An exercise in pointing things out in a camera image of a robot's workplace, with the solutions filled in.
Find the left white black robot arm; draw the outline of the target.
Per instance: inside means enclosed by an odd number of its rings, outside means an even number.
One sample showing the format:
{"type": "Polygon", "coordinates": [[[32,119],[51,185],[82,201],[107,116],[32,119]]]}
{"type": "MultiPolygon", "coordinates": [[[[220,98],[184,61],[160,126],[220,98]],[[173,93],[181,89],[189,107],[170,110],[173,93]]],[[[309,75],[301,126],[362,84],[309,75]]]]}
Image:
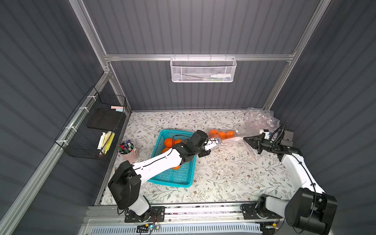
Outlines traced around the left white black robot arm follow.
{"type": "Polygon", "coordinates": [[[122,162],[109,180],[108,188],[119,210],[133,211],[137,216],[149,218],[152,206],[140,194],[141,186],[156,175],[191,162],[195,156],[210,155],[211,149],[221,143],[220,138],[210,139],[201,130],[180,143],[174,144],[168,151],[149,160],[130,163],[122,162]]]}

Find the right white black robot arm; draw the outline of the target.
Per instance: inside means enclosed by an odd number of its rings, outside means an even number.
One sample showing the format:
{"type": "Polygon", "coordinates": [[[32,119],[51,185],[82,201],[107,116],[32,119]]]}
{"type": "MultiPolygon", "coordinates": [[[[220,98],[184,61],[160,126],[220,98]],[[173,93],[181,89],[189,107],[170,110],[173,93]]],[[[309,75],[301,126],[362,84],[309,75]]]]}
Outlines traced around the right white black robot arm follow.
{"type": "Polygon", "coordinates": [[[278,215],[294,230],[327,235],[330,233],[338,202],[315,181],[302,152],[293,147],[293,136],[294,132],[282,124],[271,134],[262,131],[257,136],[243,139],[258,154],[263,151],[275,154],[287,169],[295,189],[295,194],[289,201],[263,194],[253,204],[255,212],[262,219],[278,215]]]}

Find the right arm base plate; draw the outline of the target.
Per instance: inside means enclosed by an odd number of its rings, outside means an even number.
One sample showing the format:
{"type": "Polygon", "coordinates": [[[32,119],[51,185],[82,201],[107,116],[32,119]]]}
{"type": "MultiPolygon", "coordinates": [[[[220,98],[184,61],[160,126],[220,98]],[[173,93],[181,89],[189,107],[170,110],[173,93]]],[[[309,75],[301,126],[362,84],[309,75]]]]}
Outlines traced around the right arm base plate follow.
{"type": "Polygon", "coordinates": [[[251,219],[280,219],[281,217],[263,207],[258,203],[241,204],[240,210],[245,220],[251,219]]]}

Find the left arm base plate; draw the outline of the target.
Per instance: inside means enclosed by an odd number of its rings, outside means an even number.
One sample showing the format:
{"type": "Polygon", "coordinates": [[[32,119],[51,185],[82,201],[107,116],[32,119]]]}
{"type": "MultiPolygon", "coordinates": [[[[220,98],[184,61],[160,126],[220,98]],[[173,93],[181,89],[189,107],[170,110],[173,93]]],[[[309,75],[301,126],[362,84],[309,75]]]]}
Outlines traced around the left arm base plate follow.
{"type": "Polygon", "coordinates": [[[125,223],[152,223],[164,222],[165,219],[164,206],[153,206],[142,215],[137,215],[134,211],[127,209],[125,213],[125,223]]]}

